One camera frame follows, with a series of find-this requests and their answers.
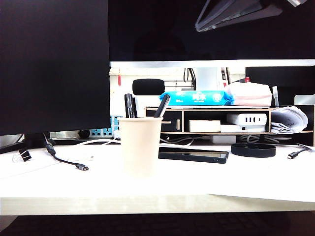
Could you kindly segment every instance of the desk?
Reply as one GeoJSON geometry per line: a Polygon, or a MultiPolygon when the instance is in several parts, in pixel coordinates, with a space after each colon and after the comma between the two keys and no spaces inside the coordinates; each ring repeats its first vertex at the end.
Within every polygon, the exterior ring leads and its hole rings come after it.
{"type": "Polygon", "coordinates": [[[22,163],[0,155],[1,215],[315,210],[315,155],[287,159],[295,147],[277,147],[271,158],[230,153],[226,164],[159,159],[150,179],[124,174],[120,145],[55,149],[63,159],[93,153],[84,162],[90,169],[59,163],[43,148],[22,163]],[[28,173],[16,175],[21,169],[28,173]]]}

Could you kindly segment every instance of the keyboard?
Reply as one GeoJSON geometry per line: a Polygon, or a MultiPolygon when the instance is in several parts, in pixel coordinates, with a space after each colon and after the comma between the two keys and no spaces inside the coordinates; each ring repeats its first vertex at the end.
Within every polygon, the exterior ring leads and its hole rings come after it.
{"type": "Polygon", "coordinates": [[[257,213],[19,216],[0,236],[264,236],[257,213]]]}

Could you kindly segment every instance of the black binder clip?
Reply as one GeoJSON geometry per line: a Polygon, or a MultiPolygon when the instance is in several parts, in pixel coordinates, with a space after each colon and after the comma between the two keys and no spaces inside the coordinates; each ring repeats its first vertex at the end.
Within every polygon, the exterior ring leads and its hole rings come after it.
{"type": "Polygon", "coordinates": [[[30,160],[32,157],[29,151],[26,148],[22,148],[19,150],[19,154],[15,154],[12,157],[13,162],[20,162],[20,161],[27,161],[30,160]]]}

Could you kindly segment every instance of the marker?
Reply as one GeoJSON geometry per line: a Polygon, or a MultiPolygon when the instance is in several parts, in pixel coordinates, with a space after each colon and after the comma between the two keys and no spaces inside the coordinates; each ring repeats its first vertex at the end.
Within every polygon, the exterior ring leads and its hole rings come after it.
{"type": "Polygon", "coordinates": [[[163,117],[164,113],[165,113],[165,110],[166,110],[166,107],[170,101],[170,95],[166,94],[164,95],[162,101],[161,101],[161,104],[159,105],[156,113],[154,114],[154,117],[157,118],[157,117],[163,117]]]}
{"type": "Polygon", "coordinates": [[[134,98],[131,93],[125,94],[126,118],[137,118],[134,98]]]}

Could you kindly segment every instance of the paper cup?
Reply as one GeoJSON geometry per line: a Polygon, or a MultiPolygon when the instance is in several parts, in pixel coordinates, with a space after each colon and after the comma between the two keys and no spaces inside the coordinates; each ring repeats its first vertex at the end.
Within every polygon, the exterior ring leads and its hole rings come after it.
{"type": "Polygon", "coordinates": [[[133,177],[155,173],[163,118],[118,118],[124,171],[133,177]]]}

